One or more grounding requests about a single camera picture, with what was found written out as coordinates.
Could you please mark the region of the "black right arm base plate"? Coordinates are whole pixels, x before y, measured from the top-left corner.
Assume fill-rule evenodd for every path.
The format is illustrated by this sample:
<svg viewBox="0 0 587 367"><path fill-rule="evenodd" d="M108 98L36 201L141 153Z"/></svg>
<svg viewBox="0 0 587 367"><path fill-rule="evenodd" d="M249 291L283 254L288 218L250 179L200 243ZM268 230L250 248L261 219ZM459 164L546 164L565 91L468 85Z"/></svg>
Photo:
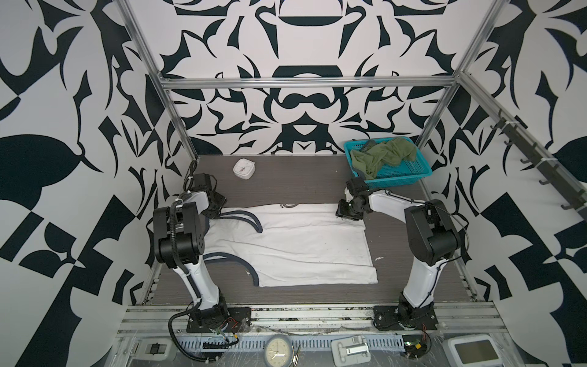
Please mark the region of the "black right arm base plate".
<svg viewBox="0 0 587 367"><path fill-rule="evenodd" d="M373 308L373 326L380 331L390 330L436 330L438 318L434 304L414 308L409 304L393 306L375 306Z"/></svg>

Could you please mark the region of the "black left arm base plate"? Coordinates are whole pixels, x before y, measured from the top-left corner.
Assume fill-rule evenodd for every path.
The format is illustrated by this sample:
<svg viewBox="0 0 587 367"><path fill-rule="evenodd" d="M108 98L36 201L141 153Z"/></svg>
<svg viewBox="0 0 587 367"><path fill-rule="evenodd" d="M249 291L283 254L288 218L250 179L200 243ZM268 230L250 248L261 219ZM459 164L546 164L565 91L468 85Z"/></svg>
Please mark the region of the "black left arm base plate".
<svg viewBox="0 0 587 367"><path fill-rule="evenodd" d="M186 331L207 333L221 330L223 333L238 333L250 326L250 307L228 307L226 310L211 308L190 313Z"/></svg>

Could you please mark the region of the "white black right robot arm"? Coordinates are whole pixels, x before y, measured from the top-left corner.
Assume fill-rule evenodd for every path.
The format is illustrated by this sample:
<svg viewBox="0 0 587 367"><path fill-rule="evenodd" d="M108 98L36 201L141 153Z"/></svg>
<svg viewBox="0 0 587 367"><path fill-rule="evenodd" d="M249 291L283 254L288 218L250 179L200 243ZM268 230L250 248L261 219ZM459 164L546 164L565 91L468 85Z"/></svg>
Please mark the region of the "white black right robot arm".
<svg viewBox="0 0 587 367"><path fill-rule="evenodd" d="M374 327L420 327L434 316L434 293L443 269L455 260L455 252L466 248L451 215L439 200L415 200L388 190L371 189L360 177L345 185L346 198L339 201L336 215L359 221L367 213L382 213L402 221L414 257L397 307L375 307Z"/></svg>

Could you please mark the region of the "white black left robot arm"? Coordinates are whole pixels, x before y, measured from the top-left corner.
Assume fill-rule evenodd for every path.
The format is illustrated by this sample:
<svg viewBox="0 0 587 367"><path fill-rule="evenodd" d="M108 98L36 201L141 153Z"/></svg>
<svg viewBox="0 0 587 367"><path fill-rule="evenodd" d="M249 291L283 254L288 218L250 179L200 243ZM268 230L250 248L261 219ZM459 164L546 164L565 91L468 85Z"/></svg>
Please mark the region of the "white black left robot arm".
<svg viewBox="0 0 587 367"><path fill-rule="evenodd" d="M180 276L194 303L191 317L200 327L210 329L229 317L204 260L206 218L220 214L225 202L211 175L195 174L188 178L180 197L153 213L155 258Z"/></svg>

